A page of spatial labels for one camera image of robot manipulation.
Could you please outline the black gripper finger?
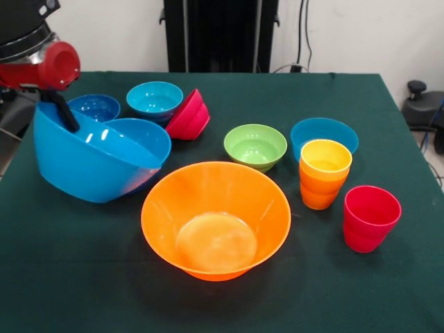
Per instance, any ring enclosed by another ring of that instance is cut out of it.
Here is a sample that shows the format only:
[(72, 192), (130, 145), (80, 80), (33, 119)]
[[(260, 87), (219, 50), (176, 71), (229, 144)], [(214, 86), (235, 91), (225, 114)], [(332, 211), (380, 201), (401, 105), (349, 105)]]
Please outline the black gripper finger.
[(55, 104), (58, 116), (61, 119), (64, 127), (71, 133), (76, 133), (80, 130), (80, 125), (71, 112), (64, 97), (56, 91), (42, 90), (41, 100), (47, 103)]

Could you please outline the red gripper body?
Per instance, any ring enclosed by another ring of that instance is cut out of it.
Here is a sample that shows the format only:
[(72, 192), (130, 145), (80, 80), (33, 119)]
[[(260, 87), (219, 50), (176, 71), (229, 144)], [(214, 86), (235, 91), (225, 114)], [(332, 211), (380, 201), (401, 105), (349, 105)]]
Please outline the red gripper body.
[(79, 76), (80, 59), (75, 48), (61, 41), (1, 64), (1, 85), (13, 89), (64, 91)]

